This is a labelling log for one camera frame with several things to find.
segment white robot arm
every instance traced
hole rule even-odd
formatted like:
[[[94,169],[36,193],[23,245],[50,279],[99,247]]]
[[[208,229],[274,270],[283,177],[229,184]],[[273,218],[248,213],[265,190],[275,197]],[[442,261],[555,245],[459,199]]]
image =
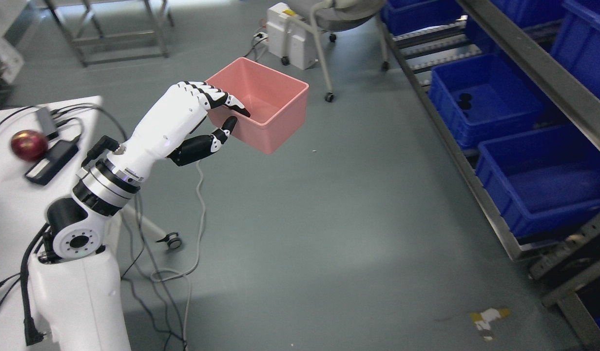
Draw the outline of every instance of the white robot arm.
[[[29,277],[37,310],[62,351],[130,349],[117,262],[103,246],[106,222],[135,196],[158,160],[170,158],[183,166],[220,149],[235,127],[234,116],[212,134],[185,138],[208,110],[222,105],[250,117],[239,100],[206,82],[169,87],[126,142],[102,138],[82,167],[110,149],[106,158],[82,168],[71,196],[46,210],[50,229],[43,236],[43,252],[30,258]],[[39,340],[27,337],[27,344]]]

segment pink plastic bin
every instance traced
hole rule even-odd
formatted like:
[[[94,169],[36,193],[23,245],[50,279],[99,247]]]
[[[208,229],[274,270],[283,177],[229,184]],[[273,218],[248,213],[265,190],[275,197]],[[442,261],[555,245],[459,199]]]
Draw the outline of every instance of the pink plastic bin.
[[[273,153],[306,120],[309,85],[248,58],[237,58],[207,83],[235,95],[252,115],[212,109],[213,125],[222,126],[231,114],[237,116],[232,135],[263,153]]]

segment gray floor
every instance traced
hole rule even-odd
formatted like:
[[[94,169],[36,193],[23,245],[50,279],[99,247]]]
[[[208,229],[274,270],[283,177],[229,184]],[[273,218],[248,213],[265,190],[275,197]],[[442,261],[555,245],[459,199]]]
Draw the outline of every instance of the gray floor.
[[[45,18],[8,103],[101,95],[132,131],[169,85],[206,79],[246,53],[276,2],[175,4],[170,58],[88,68]],[[311,85],[306,123],[271,156],[231,140],[202,163],[208,217],[190,276],[190,349],[578,350],[561,314],[540,305],[543,290],[526,264],[507,258],[402,71],[394,60],[396,69],[379,71],[375,25],[326,41],[335,103],[322,98],[319,67],[283,67],[266,54],[262,63]],[[118,137],[106,120],[96,134]],[[194,166],[161,162],[142,191],[146,216],[185,240],[176,253],[154,246],[161,265],[193,262],[197,180]],[[121,240],[126,267],[128,236]],[[137,286],[163,325],[150,285]],[[184,307],[184,284],[170,287]],[[164,338],[123,288],[133,350],[162,349]],[[484,342],[469,313],[490,307],[511,315],[493,322],[496,340]]]

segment white table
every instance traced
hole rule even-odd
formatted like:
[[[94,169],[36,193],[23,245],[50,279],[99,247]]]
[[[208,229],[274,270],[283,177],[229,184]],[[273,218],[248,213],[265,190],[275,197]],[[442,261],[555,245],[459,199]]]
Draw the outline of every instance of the white table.
[[[100,105],[102,98],[99,96],[78,98],[62,102],[47,104],[50,109],[91,102]],[[17,109],[0,111],[0,121]],[[35,129],[39,131],[39,124],[35,119],[33,111],[29,109],[10,118],[0,126],[0,281],[14,273],[20,268],[23,253],[37,231],[44,224],[44,211],[48,204],[55,198],[68,195],[77,178],[75,172],[80,168],[84,154],[95,142],[92,140],[94,126],[97,123],[97,111],[85,111],[77,114],[83,120],[85,132],[79,142],[79,152],[66,164],[66,166],[46,186],[38,186],[28,182],[24,174],[32,166],[15,157],[10,150],[10,137],[22,129]],[[74,120],[62,127],[63,132],[59,138],[71,140],[79,134],[80,129]],[[2,293],[9,287],[6,284]],[[33,298],[31,298],[32,314],[36,323],[42,326],[33,309]],[[56,344],[49,340],[40,343],[38,349],[57,349]],[[23,311],[20,297],[19,285],[17,285],[0,311],[0,350],[19,351],[32,350],[36,347],[26,347],[23,335]]]

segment power strip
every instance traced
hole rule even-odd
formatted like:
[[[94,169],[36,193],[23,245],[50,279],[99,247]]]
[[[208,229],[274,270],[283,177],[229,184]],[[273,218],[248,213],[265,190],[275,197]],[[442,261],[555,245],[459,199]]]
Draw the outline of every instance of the power strip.
[[[254,36],[253,36],[253,38],[255,40],[262,40],[261,44],[265,44],[265,45],[267,45],[267,38],[268,37],[269,36],[267,36],[267,33],[265,33],[265,32],[259,32],[257,34],[254,34]]]

